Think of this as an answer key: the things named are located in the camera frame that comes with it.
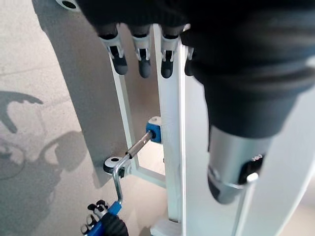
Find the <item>blue clamp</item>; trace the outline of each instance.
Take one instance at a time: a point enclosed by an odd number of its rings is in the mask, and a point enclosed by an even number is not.
[[[162,143],[162,135],[161,135],[161,117],[152,117],[147,125],[146,132],[151,131],[153,136],[151,138],[152,142]]]

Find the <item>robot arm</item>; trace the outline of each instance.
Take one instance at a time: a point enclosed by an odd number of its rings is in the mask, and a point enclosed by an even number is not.
[[[315,53],[313,1],[77,2],[120,74],[126,60],[116,24],[129,26],[143,77],[150,70],[148,26],[161,25],[161,73],[168,78],[178,35],[190,23],[181,38],[189,46],[185,72],[205,89],[209,188],[219,203],[231,203],[247,176],[259,173],[297,96],[314,84],[307,64]]]

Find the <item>silver metal tube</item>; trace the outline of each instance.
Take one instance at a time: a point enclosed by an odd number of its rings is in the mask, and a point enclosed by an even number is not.
[[[147,132],[138,142],[136,142],[134,145],[132,145],[131,148],[126,152],[131,157],[134,157],[141,148],[152,138],[153,133],[151,131]]]
[[[238,203],[232,236],[242,236],[243,234],[246,218],[251,206],[252,197],[254,194],[254,189],[257,180],[258,180],[257,173],[252,173],[249,176],[247,176],[246,188],[244,189],[242,195],[240,196],[240,201]]]
[[[113,179],[116,187],[116,192],[118,196],[117,202],[122,204],[123,202],[123,192],[120,185],[119,170],[120,168],[130,160],[134,155],[136,155],[141,148],[152,138],[153,133],[151,131],[147,132],[138,142],[136,142],[127,152],[126,155],[117,163],[113,169]]]
[[[123,202],[123,192],[122,192],[122,187],[120,185],[120,181],[119,181],[119,169],[124,165],[124,163],[126,163],[128,160],[130,159],[130,155],[126,154],[123,159],[121,159],[117,165],[114,167],[113,170],[113,179],[114,179],[114,184],[116,187],[116,192],[117,192],[117,196],[118,196],[118,200],[117,202],[119,202],[119,204],[122,204]]]
[[[219,203],[229,204],[242,192],[240,177],[245,178],[245,183],[246,177],[251,174],[243,173],[243,167],[266,155],[271,141],[272,138],[242,138],[211,127],[208,182],[212,195]]]

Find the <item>blue handle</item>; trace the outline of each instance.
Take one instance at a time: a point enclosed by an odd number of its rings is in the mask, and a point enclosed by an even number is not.
[[[119,202],[114,202],[110,208],[108,209],[108,212],[117,215],[118,212],[121,210],[122,205],[119,204]],[[88,236],[103,236],[104,229],[102,227],[101,221],[98,221],[94,227],[88,232]]]

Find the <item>metal rod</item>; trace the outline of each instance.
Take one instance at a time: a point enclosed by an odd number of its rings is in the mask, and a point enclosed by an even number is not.
[[[130,160],[134,155],[136,155],[141,148],[152,138],[152,132],[147,132],[138,142],[136,142],[127,152],[126,155],[117,163],[117,165],[113,169],[113,179],[116,187],[116,192],[118,196],[117,202],[121,205],[123,202],[123,192],[122,187],[120,185],[120,176],[119,170],[120,168]]]
[[[252,173],[247,176],[247,187],[243,190],[242,195],[240,196],[232,236],[242,236],[257,180],[257,173]]]
[[[147,132],[138,142],[136,142],[134,145],[132,145],[131,148],[126,152],[128,153],[131,157],[136,155],[141,148],[152,138],[153,133],[151,131]]]
[[[117,202],[121,205],[123,202],[123,192],[122,192],[122,187],[120,185],[120,181],[119,181],[119,169],[124,165],[124,163],[126,163],[128,160],[130,159],[130,155],[126,154],[123,159],[121,159],[117,165],[114,167],[113,170],[113,179],[114,179],[114,184],[116,187],[116,192],[117,192],[117,196],[118,196],[118,200]]]

